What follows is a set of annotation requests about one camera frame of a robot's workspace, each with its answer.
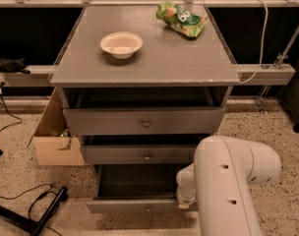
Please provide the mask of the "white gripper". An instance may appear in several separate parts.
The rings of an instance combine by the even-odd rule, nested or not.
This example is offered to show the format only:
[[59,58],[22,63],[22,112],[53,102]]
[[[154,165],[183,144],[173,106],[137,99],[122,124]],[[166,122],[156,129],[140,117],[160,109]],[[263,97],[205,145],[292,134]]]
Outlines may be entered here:
[[178,207],[188,209],[196,199],[194,164],[181,169],[176,175]]

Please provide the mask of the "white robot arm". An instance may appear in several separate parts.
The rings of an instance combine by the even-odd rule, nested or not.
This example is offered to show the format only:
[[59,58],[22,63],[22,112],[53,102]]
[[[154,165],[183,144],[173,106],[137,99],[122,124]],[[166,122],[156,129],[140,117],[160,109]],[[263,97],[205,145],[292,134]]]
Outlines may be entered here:
[[177,173],[178,206],[198,207],[202,236],[263,236],[248,185],[277,179],[281,161],[262,143],[210,136]]

